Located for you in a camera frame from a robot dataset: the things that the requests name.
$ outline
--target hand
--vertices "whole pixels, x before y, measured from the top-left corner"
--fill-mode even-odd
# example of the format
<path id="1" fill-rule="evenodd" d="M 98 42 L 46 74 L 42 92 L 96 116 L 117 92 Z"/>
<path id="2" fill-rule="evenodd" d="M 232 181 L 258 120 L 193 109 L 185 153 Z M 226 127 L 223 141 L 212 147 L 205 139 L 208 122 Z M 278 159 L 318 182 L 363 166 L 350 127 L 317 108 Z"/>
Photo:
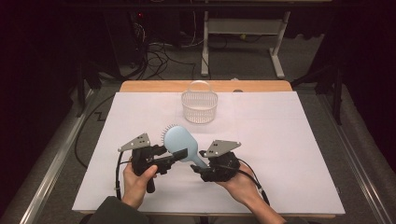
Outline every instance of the hand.
<path id="1" fill-rule="evenodd" d="M 128 162 L 123 170 L 124 195 L 121 201 L 135 209 L 139 208 L 145 197 L 147 184 L 155 176 L 157 169 L 157 165 L 152 165 L 141 176 L 137 176 L 134 174 L 132 163 Z"/>
<path id="2" fill-rule="evenodd" d="M 253 172 L 242 162 L 239 169 L 253 176 Z M 233 198 L 244 205 L 254 200 L 262 200 L 256 185 L 247 176 L 236 173 L 232 179 L 227 182 L 216 182 L 218 185 L 224 187 L 233 196 Z"/>

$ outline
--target gray carpet floor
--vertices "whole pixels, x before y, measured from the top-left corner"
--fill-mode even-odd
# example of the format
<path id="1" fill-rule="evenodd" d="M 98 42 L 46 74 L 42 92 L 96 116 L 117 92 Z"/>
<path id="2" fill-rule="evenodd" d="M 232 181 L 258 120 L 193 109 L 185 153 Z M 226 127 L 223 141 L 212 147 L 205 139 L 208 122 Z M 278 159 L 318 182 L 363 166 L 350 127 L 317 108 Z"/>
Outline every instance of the gray carpet floor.
<path id="1" fill-rule="evenodd" d="M 275 38 L 263 37 L 252 43 L 241 43 L 237 40 L 229 40 L 227 46 L 221 37 L 213 37 L 209 46 L 210 77 L 212 79 L 276 79 L 275 71 L 268 54 L 268 48 L 275 44 Z M 285 39 L 279 52 L 286 80 L 294 79 L 306 74 L 315 52 L 320 44 L 320 38 L 303 40 L 300 37 Z M 152 79 L 209 79 L 201 77 L 201 47 L 181 48 L 166 46 L 167 57 L 174 61 L 168 61 L 166 69 L 160 74 L 161 77 Z M 151 49 L 162 50 L 161 46 L 152 46 Z M 150 61 L 150 70 L 145 74 L 148 77 L 155 71 L 155 65 L 161 64 L 160 59 L 155 57 Z M 128 66 L 123 66 L 121 71 L 129 72 Z M 315 83 L 303 84 L 295 90 L 298 92 L 305 114 L 311 125 L 313 133 L 318 141 L 321 153 L 326 161 L 335 186 L 346 214 L 340 217 L 323 219 L 309 218 L 320 223 L 381 223 L 373 211 L 370 200 L 362 190 L 361 182 L 352 168 L 345 151 L 345 142 L 340 138 L 337 127 L 334 126 L 329 109 L 323 104 L 323 97 L 315 94 Z M 101 90 L 93 95 L 91 109 L 102 103 L 107 97 L 114 94 L 120 88 L 120 83 L 104 82 Z M 100 105 L 95 112 L 101 112 L 101 118 L 111 107 L 112 99 Z M 48 147 L 45 149 L 30 175 L 26 178 L 18 194 L 9 206 L 0 223 L 20 223 L 30 201 L 32 200 L 44 175 L 50 167 L 57 150 L 69 135 L 73 123 L 76 121 L 78 107 L 74 106 L 64 123 L 54 135 Z M 87 119 L 77 141 L 77 152 L 81 160 L 88 164 L 96 146 L 97 139 L 104 126 L 104 121 L 99 120 L 99 114 L 94 113 Z M 341 118 L 348 143 L 355 148 L 364 171 L 370 177 L 378 196 L 387 211 L 396 211 L 396 175 L 390 170 L 386 160 L 376 147 L 373 138 L 365 128 L 359 113 L 353 105 L 353 101 L 343 88 L 343 103 Z M 85 168 L 78 163 L 74 155 L 74 149 L 70 150 L 56 184 L 51 191 L 41 213 L 36 217 L 35 223 L 79 223 L 83 214 L 71 210 L 78 193 L 79 185 L 85 174 Z M 396 220 L 391 213 L 390 219 Z"/>

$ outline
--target clear plastic basket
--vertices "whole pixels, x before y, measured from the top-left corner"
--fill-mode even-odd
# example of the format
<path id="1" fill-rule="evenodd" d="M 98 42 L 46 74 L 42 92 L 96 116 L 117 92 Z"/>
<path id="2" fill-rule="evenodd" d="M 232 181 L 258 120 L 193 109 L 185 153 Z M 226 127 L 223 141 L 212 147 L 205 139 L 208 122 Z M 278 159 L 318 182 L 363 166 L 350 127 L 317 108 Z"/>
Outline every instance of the clear plastic basket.
<path id="1" fill-rule="evenodd" d="M 197 83 L 204 83 L 208 91 L 193 91 L 191 87 Z M 216 116 L 218 95 L 212 91 L 209 83 L 196 80 L 181 94 L 184 118 L 192 123 L 203 124 L 212 121 Z"/>

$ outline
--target white metal desk leg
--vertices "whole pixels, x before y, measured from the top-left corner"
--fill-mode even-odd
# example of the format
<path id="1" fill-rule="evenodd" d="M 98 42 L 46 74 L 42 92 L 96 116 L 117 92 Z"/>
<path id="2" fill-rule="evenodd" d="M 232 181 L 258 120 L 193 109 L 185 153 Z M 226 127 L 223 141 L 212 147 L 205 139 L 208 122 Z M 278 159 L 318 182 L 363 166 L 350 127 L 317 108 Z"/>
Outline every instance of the white metal desk leg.
<path id="1" fill-rule="evenodd" d="M 201 59 L 201 76 L 207 77 L 209 76 L 209 49 L 207 47 L 207 39 L 208 39 L 208 23 L 209 15 L 208 12 L 205 12 L 204 18 L 204 49 L 202 51 L 202 59 Z"/>
<path id="2" fill-rule="evenodd" d="M 277 41 L 275 48 L 270 48 L 270 55 L 273 61 L 273 65 L 276 71 L 276 76 L 280 79 L 285 78 L 285 74 L 283 73 L 282 66 L 280 65 L 279 58 L 277 57 L 277 53 L 279 52 L 280 44 L 282 43 L 283 35 L 285 34 L 286 26 L 288 26 L 290 12 L 285 12 L 283 16 L 282 24 L 279 27 L 279 32 L 277 33 Z"/>

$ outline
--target forearm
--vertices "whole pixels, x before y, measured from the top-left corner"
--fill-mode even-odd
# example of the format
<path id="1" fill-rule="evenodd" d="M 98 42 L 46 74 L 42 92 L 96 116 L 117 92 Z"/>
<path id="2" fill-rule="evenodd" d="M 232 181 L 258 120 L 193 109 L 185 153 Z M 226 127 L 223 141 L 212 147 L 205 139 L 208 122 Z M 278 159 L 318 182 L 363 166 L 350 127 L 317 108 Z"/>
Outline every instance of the forearm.
<path id="1" fill-rule="evenodd" d="M 280 214 L 260 197 L 244 202 L 244 205 L 254 214 L 261 224 L 280 224 L 286 222 Z"/>

